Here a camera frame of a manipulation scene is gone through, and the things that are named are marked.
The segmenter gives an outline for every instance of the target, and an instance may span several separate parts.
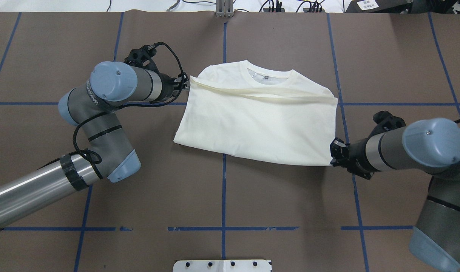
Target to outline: silver metal tube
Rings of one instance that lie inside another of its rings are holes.
[[[80,155],[71,159],[87,185],[99,180],[92,165]],[[54,162],[0,187],[0,229],[76,192],[60,162]]]

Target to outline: table surface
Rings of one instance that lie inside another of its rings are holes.
[[[380,110],[407,124],[460,117],[460,15],[0,12],[0,185],[73,150],[57,102],[97,63],[157,41],[193,76],[239,60],[295,69],[339,98],[347,141],[366,137]],[[177,74],[164,49],[154,60]],[[0,271],[171,271],[222,258],[265,258],[276,272],[434,271],[408,251],[427,174],[368,181],[180,146],[186,100],[118,112],[141,170],[0,232]]]

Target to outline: white sticker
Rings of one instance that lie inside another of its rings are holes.
[[[380,7],[375,0],[364,0],[357,3],[361,10],[370,10]]]

